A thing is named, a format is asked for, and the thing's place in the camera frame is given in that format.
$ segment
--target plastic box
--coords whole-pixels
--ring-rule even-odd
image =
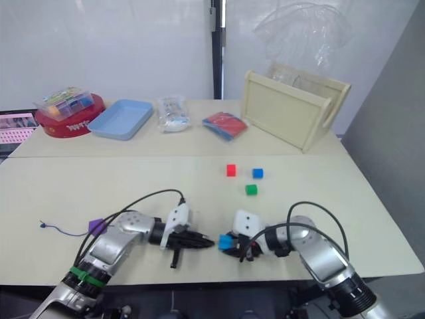
[[[64,90],[45,96],[34,104],[45,116],[60,122],[93,105],[94,101],[88,91],[69,86]]]
[[[88,129],[97,136],[129,140],[151,117],[151,103],[118,100],[91,121]]]

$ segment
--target colorful blocks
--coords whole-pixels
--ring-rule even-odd
[[[226,174],[227,174],[227,177],[235,177],[236,176],[236,164],[227,164]]]
[[[252,169],[252,178],[260,179],[263,178],[264,172],[262,168],[253,168]]]
[[[245,186],[245,192],[248,196],[257,195],[258,193],[257,185],[252,184],[252,185]]]

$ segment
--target wooden crate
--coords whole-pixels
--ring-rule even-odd
[[[284,74],[291,85],[248,71],[242,117],[308,151],[331,127],[351,85],[278,63],[268,74]]]

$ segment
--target black cable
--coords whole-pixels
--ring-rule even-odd
[[[104,232],[105,229],[108,228],[108,226],[118,217],[120,216],[122,213],[125,213],[126,211],[128,211],[128,209],[139,203],[140,201],[143,201],[144,199],[147,199],[148,197],[160,194],[160,193],[166,193],[168,191],[174,191],[175,193],[178,193],[180,195],[180,202],[179,205],[185,202],[185,197],[183,196],[183,193],[181,191],[179,191],[178,189],[162,189],[161,191],[154,191],[153,193],[147,194],[143,197],[140,197],[139,199],[136,199],[134,202],[130,203],[129,205],[125,206],[122,210],[118,211],[117,213],[113,213],[111,215],[109,215],[108,217],[106,217],[103,220],[103,223],[98,223],[86,236],[86,238],[84,238],[82,244],[80,245],[80,248],[78,249],[75,261],[74,261],[74,266],[78,266],[78,264],[80,264],[81,260],[83,259],[83,257],[88,253],[88,251],[90,250],[91,246],[93,246],[94,242],[96,241],[96,239]],[[90,241],[90,243],[88,244],[88,246],[86,247],[86,249],[84,249],[84,252],[81,253],[84,245],[86,244],[88,237],[93,233],[93,231],[95,231],[99,225],[103,225],[102,229],[100,229],[99,233],[92,239],[92,241]]]
[[[348,242],[347,242],[347,236],[345,235],[345,231],[343,226],[341,225],[341,223],[339,222],[338,218],[336,218],[334,216],[334,214],[332,214],[329,210],[327,210],[326,208],[324,208],[322,205],[319,205],[317,203],[314,203],[312,201],[299,201],[295,204],[293,204],[290,207],[290,210],[288,211],[288,216],[286,217],[286,233],[288,234],[288,246],[290,247],[290,249],[294,249],[291,245],[291,235],[290,235],[290,220],[291,220],[291,215],[292,215],[292,211],[294,210],[295,207],[297,207],[298,205],[312,205],[312,206],[316,206],[318,208],[320,208],[321,210],[325,211],[330,217],[332,217],[332,219],[336,222],[336,224],[339,227],[339,230],[341,231],[341,235],[343,237],[343,241],[344,241],[344,253],[345,256],[347,257],[347,259],[349,259],[349,252],[348,252]]]
[[[89,231],[88,233],[87,233],[87,235],[85,236],[85,238],[84,238],[84,240],[82,241],[82,243],[81,243],[81,245],[80,245],[80,248],[78,249],[78,252],[77,252],[77,255],[76,255],[76,257],[75,257],[75,260],[74,260],[74,266],[75,267],[77,267],[78,266],[78,264],[80,263],[80,256],[81,256],[81,251],[82,251],[82,249],[84,248],[84,245],[87,243],[87,240],[88,240],[88,238],[90,237],[90,235],[92,235],[93,234],[93,232],[100,226],[100,225],[105,225],[104,223],[108,220],[108,219],[110,219],[110,218],[112,218],[114,215],[116,215],[116,214],[118,214],[118,213],[113,213],[112,215],[109,215],[108,217],[106,217],[101,223],[98,223],[91,231]]]
[[[264,235],[268,231],[272,231],[272,230],[280,228],[280,227],[285,227],[287,225],[288,225],[287,223],[280,223],[280,224],[276,224],[276,225],[273,225],[273,226],[266,227],[262,231],[259,231],[255,236],[253,236],[250,239],[250,241],[247,242],[245,247],[241,250],[239,261],[240,262],[244,261],[247,250],[252,245],[252,243],[258,239],[258,237],[260,237],[261,235]],[[321,231],[320,229],[317,229],[316,227],[313,227],[313,226],[310,226],[310,225],[307,225],[307,224],[303,224],[303,223],[289,223],[289,226],[301,226],[301,227],[311,229],[312,231],[315,231],[316,233],[325,237],[328,241],[330,241],[332,244],[334,244],[341,252],[343,252],[341,247],[330,236],[326,235],[323,231]]]

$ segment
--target red and blue package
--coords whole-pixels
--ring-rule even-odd
[[[224,112],[205,118],[202,124],[228,141],[233,140],[248,128],[240,118]]]

